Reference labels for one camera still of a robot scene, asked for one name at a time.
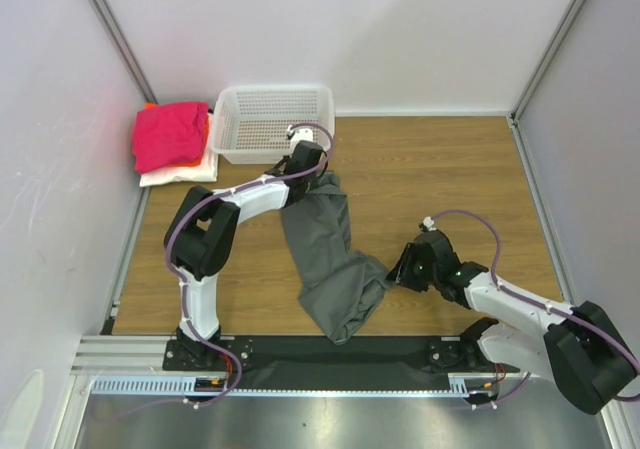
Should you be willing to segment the grey t shirt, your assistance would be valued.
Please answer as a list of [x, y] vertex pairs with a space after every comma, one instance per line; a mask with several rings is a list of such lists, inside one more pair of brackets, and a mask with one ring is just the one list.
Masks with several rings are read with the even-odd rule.
[[280, 218], [302, 281], [299, 304], [333, 344], [346, 343], [392, 287], [389, 269], [352, 248], [348, 195], [333, 172], [282, 209]]

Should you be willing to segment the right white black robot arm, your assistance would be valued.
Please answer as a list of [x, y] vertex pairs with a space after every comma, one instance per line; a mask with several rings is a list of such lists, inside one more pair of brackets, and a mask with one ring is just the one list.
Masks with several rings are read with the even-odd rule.
[[555, 383], [575, 408], [595, 415], [639, 374], [629, 347], [598, 305], [558, 304], [513, 285], [489, 268], [461, 261], [439, 230], [408, 243], [389, 281], [435, 289], [447, 301], [483, 314], [460, 346], [463, 364], [484, 370], [503, 363]]

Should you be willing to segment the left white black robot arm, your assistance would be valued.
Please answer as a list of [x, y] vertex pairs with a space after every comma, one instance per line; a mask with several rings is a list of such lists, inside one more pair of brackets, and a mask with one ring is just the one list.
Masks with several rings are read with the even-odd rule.
[[199, 369], [217, 363], [218, 275], [230, 257], [237, 227], [300, 201], [326, 158], [320, 145], [302, 141], [253, 181], [224, 190], [195, 186], [188, 191], [164, 239], [167, 265], [180, 286], [181, 321], [173, 350], [177, 357], [186, 357]]

